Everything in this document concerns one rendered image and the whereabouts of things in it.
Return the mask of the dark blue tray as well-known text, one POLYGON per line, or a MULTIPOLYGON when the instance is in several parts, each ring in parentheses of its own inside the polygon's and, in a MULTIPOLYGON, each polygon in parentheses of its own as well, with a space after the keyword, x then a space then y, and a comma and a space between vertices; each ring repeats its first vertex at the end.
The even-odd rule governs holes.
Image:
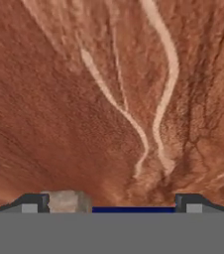
POLYGON ((175 207, 119 207, 119 206, 93 206, 92 213, 173 213, 175 207))

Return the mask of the pale grey sugar cube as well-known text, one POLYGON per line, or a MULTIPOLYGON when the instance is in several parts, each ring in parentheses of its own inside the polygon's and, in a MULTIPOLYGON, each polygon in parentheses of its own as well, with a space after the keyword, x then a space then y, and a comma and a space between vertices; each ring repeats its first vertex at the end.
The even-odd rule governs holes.
POLYGON ((81 190, 43 191, 49 196, 50 213, 90 213, 91 198, 81 190))

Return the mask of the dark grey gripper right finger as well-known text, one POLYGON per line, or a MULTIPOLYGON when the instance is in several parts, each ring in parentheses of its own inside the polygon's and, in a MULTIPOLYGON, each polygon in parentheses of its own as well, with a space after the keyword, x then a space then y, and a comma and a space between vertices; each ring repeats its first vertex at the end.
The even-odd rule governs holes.
POLYGON ((199 193, 177 193, 175 211, 177 213, 217 213, 224 212, 224 206, 211 202, 199 193))

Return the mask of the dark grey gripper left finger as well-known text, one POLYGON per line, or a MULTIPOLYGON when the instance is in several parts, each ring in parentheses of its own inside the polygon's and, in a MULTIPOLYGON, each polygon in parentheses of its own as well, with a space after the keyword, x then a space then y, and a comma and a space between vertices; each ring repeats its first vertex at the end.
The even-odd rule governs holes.
POLYGON ((47 193, 25 193, 11 203, 0 206, 0 212, 49 213, 50 196, 47 193))

